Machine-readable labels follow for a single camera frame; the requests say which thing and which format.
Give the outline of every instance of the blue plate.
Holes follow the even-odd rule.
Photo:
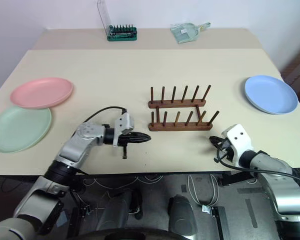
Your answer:
[[[248,100],[268,114],[287,114],[298,105],[295,91],[272,76],[252,76],[246,80],[244,90]]]

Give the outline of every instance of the white wall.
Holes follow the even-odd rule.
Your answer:
[[[300,50],[300,0],[106,0],[113,24],[248,28],[282,70]],[[0,86],[44,29],[101,28],[96,0],[0,0]]]

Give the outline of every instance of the beige table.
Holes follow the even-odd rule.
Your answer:
[[[63,36],[80,36],[84,32],[91,45],[87,49],[76,41],[68,39],[69,49],[58,49],[49,39]],[[258,41],[244,29],[234,29],[241,34],[240,39],[252,39],[239,48],[238,43],[229,44],[225,39],[231,31],[222,29],[207,31],[206,36],[214,47],[202,45],[207,41],[202,34],[198,42],[177,45],[173,37],[165,39],[153,36],[150,29],[148,41],[151,47],[143,44],[140,34],[135,43],[121,42],[118,49],[110,49],[109,43],[99,36],[94,46],[94,30],[60,30],[47,32],[29,50],[13,73],[0,89],[0,113],[12,106],[9,95],[17,86],[30,80],[43,77],[61,77],[74,84],[71,97],[64,103],[52,107],[52,126],[37,145],[27,150],[5,154],[0,153],[0,175],[41,175],[53,161],[62,145],[71,137],[76,127],[89,115],[108,106],[126,107],[135,120],[135,131],[152,137],[146,143],[130,144],[128,159],[122,159],[122,148],[104,145],[95,147],[82,170],[89,174],[123,174],[153,172],[201,172],[226,170],[213,161],[216,150],[210,144],[209,136],[220,136],[227,127],[240,123],[244,126],[255,150],[263,150],[274,157],[287,161],[292,167],[300,167],[300,104],[297,109],[285,115],[271,115],[257,110],[244,95],[245,80],[254,75],[270,75],[280,78],[280,73],[258,44]],[[170,49],[162,49],[162,42],[170,41]],[[177,86],[176,99],[181,98],[185,85],[189,86],[190,98],[200,85],[201,97],[207,86],[212,88],[207,103],[201,110],[207,110],[209,119],[216,110],[219,116],[211,131],[190,132],[150,132],[151,109],[150,87],[154,87],[154,97],[159,99],[161,87],[165,86],[166,97],[170,98]],[[174,120],[181,111],[180,121],[185,121],[192,109],[168,109],[168,121]],[[110,110],[96,116],[92,121],[98,124],[112,124],[118,117],[117,110]]]

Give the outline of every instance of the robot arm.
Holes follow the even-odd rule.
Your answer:
[[[269,156],[263,151],[255,152],[245,129],[236,124],[224,132],[223,138],[210,137],[218,149],[220,159],[226,158],[228,165],[251,169],[293,174],[293,169],[283,160]],[[274,220],[280,236],[300,234],[300,186],[291,178],[280,174],[258,173],[254,175],[261,183],[273,210]]]
[[[124,148],[127,158],[128,143],[142,143],[151,138],[147,134],[132,132],[134,121],[125,112],[115,127],[82,123],[64,144],[44,176],[33,184],[14,211],[13,217],[0,222],[0,240],[31,240],[36,235],[50,232],[64,206],[60,201],[69,190],[74,176],[89,156],[91,148],[103,144]]]

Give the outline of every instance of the wooden base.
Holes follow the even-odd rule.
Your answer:
[[[186,126],[185,122],[178,122],[175,126],[174,122],[166,122],[163,126],[162,122],[155,122],[153,126],[149,123],[148,128],[151,132],[167,132],[167,131],[209,131],[213,125],[208,125],[208,122],[202,122],[197,125],[196,122],[189,122]]]
[[[203,107],[206,104],[206,100],[201,99],[185,99],[183,102],[181,100],[174,100],[171,102],[171,100],[163,100],[163,103],[160,100],[154,100],[152,103],[149,101],[148,106],[150,109],[156,109],[159,107],[160,109],[168,109],[168,108],[189,108],[189,107]]]

